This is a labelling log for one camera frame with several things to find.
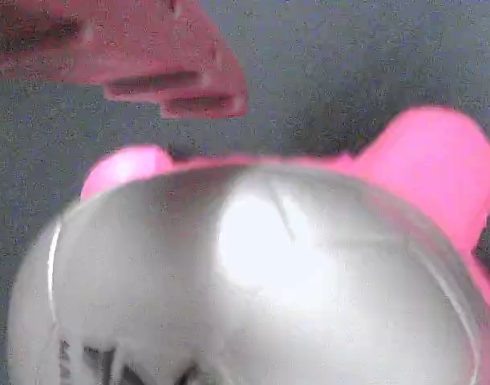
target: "pink object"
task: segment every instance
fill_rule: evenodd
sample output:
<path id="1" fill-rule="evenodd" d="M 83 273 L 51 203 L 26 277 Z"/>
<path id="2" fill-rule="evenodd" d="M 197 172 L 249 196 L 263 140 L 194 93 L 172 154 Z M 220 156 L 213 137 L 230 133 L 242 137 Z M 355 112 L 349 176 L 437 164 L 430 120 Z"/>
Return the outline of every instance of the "pink object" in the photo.
<path id="1" fill-rule="evenodd" d="M 101 85 L 168 118 L 247 111 L 243 71 L 196 0 L 0 1 L 0 76 Z"/>
<path id="2" fill-rule="evenodd" d="M 158 147 L 126 148 L 95 166 L 81 197 L 162 173 L 261 162 L 345 173 L 410 202 L 447 235 L 490 305 L 490 274 L 472 255 L 490 213 L 490 143 L 471 118 L 451 108 L 405 111 L 355 158 L 348 154 L 286 159 L 231 156 L 177 163 Z"/>

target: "toy head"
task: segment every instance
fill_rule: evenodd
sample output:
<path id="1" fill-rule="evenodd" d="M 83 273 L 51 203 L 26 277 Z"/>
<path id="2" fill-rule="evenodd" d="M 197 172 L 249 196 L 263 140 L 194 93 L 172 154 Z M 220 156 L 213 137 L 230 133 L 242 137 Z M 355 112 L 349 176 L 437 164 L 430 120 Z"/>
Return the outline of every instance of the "toy head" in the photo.
<path id="1" fill-rule="evenodd" d="M 471 120 L 409 111 L 358 158 L 307 167 L 160 155 L 101 164 L 30 250 L 15 385 L 490 384 L 470 255 L 490 147 Z"/>

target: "plastic toy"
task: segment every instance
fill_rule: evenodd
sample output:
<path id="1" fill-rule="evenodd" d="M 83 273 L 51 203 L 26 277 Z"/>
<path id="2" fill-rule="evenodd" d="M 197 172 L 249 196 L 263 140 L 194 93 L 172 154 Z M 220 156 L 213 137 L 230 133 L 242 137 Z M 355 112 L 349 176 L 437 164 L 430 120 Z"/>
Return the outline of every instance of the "plastic toy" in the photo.
<path id="1" fill-rule="evenodd" d="M 0 76 L 101 85 L 166 118 L 247 111 L 245 76 L 193 0 L 0 2 Z"/>
<path id="2" fill-rule="evenodd" d="M 443 107 L 356 157 L 98 163 L 30 251 L 24 383 L 490 384 L 490 143 Z"/>

